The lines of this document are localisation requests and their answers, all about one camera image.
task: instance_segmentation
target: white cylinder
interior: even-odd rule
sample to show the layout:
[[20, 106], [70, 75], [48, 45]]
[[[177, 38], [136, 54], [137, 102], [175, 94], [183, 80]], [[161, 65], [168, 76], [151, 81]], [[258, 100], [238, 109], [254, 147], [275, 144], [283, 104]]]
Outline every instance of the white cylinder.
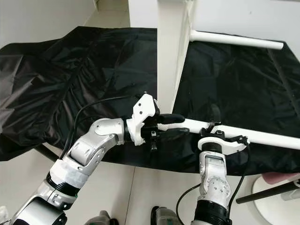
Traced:
[[[158, 128], [160, 130], [167, 130], [171, 128], [189, 128], [191, 133], [198, 134], [202, 128], [208, 128], [208, 126], [209, 123], [207, 122], [186, 119], [183, 123], [173, 123], [168, 125], [159, 124]], [[217, 130], [224, 131], [226, 138], [243, 135], [247, 136], [248, 140], [253, 143], [300, 150], [300, 138], [269, 134], [265, 132], [224, 125], [215, 126], [211, 132], [215, 133]]]
[[245, 45], [259, 48], [271, 48], [280, 50], [283, 48], [282, 42], [267, 41], [248, 37], [238, 37], [226, 34], [207, 33], [191, 30], [190, 41], [208, 41], [232, 45]]

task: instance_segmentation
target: black cable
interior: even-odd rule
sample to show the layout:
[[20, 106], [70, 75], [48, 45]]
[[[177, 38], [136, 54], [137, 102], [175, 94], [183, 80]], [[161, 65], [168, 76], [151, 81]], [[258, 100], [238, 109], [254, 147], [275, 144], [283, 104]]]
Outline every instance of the black cable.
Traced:
[[65, 154], [69, 151], [72, 143], [73, 143], [73, 138], [75, 136], [75, 133], [76, 133], [76, 130], [77, 130], [77, 123], [78, 123], [78, 119], [79, 119], [79, 116], [80, 114], [82, 113], [83, 110], [85, 110], [86, 108], [92, 106], [92, 105], [96, 105], [96, 104], [99, 104], [101, 102], [104, 102], [104, 101], [109, 101], [109, 100], [116, 100], [116, 99], [122, 99], [122, 98], [129, 98], [131, 96], [120, 96], [120, 97], [109, 97], [109, 98], [104, 98], [104, 99], [101, 99], [99, 101], [96, 101], [96, 102], [93, 102], [93, 103], [90, 103], [90, 104], [87, 104], [86, 106], [82, 107], [79, 112], [77, 113], [76, 117], [75, 117], [75, 121], [74, 121], [74, 124], [71, 126], [71, 129], [68, 133], [68, 136], [67, 136], [67, 140], [66, 140], [66, 143], [65, 143], [65, 146], [64, 146], [64, 149], [60, 155], [60, 159], [62, 159]]
[[234, 200], [236, 194], [238, 193], [238, 191], [239, 191], [239, 189], [240, 189], [240, 187], [241, 187], [241, 185], [242, 185], [242, 183], [243, 183], [243, 180], [244, 180], [244, 178], [245, 178], [247, 169], [248, 169], [249, 164], [250, 164], [250, 161], [251, 161], [251, 148], [250, 148], [248, 142], [246, 142], [245, 145], [246, 145], [247, 151], [248, 151], [248, 159], [247, 159], [246, 167], [245, 167], [245, 170], [244, 170], [244, 172], [243, 172], [243, 174], [242, 174], [242, 177], [240, 178], [240, 181], [239, 181], [239, 183], [238, 183], [238, 185], [237, 185], [237, 187], [236, 187], [236, 189], [235, 189], [233, 195], [232, 195], [231, 198], [230, 198], [230, 201], [229, 201], [229, 204], [228, 204], [228, 218], [230, 218], [230, 211], [231, 211], [231, 205], [232, 205], [232, 203], [233, 203], [233, 200]]
[[180, 201], [183, 199], [183, 197], [184, 197], [187, 193], [189, 193], [190, 191], [194, 190], [195, 188], [197, 188], [197, 187], [199, 187], [199, 186], [200, 186], [200, 184], [197, 184], [197, 185], [191, 187], [189, 190], [185, 191], [185, 192], [179, 197], [179, 199], [178, 199], [178, 201], [177, 201], [177, 204], [176, 204], [176, 215], [177, 215], [177, 218], [178, 218], [179, 222], [180, 222], [182, 225], [184, 225], [184, 223], [182, 222], [182, 220], [180, 219], [179, 214], [178, 214], [178, 206], [179, 206], [179, 203], [180, 203]]

